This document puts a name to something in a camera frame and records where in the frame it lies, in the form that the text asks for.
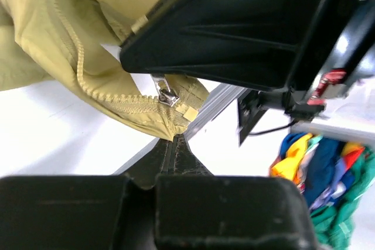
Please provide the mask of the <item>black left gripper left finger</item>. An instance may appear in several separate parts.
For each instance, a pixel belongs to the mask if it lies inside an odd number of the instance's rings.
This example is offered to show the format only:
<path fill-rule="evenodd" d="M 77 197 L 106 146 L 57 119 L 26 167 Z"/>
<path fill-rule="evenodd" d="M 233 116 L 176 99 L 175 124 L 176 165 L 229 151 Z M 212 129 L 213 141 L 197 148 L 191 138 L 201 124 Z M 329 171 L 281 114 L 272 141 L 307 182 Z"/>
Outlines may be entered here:
<path fill-rule="evenodd" d="M 121 174 L 1 179 L 2 249 L 155 249 L 156 177 L 171 141 Z"/>

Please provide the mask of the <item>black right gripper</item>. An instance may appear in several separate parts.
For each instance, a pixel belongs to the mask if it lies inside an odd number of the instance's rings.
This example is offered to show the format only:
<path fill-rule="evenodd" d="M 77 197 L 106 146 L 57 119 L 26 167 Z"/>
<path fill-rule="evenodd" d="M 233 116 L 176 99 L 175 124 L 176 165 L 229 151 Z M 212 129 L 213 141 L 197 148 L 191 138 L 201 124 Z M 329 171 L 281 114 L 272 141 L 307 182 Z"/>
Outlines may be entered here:
<path fill-rule="evenodd" d="M 374 77 L 374 0 L 328 0 L 325 14 L 284 93 L 259 93 L 258 108 L 311 121 L 326 102 Z"/>

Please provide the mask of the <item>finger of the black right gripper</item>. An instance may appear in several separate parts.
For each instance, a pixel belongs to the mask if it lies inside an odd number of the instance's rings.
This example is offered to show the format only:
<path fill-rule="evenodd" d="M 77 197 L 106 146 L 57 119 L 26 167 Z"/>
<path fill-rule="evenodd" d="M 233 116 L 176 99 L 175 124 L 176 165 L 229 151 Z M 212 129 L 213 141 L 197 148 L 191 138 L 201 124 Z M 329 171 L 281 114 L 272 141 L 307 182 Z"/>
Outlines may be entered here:
<path fill-rule="evenodd" d="M 122 45 L 129 73 L 287 87 L 326 0 L 160 0 Z"/>

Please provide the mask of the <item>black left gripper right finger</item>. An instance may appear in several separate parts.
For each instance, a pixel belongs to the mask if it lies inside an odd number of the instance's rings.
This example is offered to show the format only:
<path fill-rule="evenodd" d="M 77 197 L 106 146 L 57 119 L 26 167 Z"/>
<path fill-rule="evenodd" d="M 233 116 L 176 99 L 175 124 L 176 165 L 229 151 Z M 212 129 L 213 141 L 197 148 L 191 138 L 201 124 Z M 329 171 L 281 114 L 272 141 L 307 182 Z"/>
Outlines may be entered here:
<path fill-rule="evenodd" d="M 184 137 L 159 140 L 158 249 L 318 249 L 304 198 L 278 177 L 211 176 Z"/>

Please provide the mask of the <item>silver zipper slider pull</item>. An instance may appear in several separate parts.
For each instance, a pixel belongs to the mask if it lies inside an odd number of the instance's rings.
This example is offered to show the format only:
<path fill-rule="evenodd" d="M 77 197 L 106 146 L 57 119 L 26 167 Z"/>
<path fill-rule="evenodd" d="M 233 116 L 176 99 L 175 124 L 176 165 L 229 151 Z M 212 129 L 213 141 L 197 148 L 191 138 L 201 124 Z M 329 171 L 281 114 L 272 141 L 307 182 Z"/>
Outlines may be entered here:
<path fill-rule="evenodd" d="M 174 90 L 170 88 L 166 77 L 163 74 L 151 74 L 151 78 L 155 84 L 159 102 L 173 107 L 179 101 L 179 97 Z"/>

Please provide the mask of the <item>olive yellow zip jacket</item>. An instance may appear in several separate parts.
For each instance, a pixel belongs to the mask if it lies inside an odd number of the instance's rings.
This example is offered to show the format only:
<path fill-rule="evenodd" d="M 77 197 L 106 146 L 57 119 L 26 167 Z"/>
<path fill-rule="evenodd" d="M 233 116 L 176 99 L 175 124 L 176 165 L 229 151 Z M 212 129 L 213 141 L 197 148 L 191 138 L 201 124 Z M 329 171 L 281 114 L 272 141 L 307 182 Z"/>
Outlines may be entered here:
<path fill-rule="evenodd" d="M 119 45 L 158 0 L 1 0 L 1 90 L 54 79 L 109 117 L 172 140 L 209 93 L 195 78 L 168 75 L 179 101 L 143 95 L 104 49 Z"/>

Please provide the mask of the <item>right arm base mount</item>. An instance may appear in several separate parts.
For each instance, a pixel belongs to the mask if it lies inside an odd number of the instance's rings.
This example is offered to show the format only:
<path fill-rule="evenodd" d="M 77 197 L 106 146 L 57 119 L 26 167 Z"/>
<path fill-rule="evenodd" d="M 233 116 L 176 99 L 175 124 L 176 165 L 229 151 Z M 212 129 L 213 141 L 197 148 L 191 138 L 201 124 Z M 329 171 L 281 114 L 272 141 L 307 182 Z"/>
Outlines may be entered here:
<path fill-rule="evenodd" d="M 239 146 L 248 136 L 260 136 L 267 130 L 255 132 L 253 129 L 268 111 L 267 93 L 255 90 L 246 90 L 237 99 L 238 112 L 238 140 Z"/>

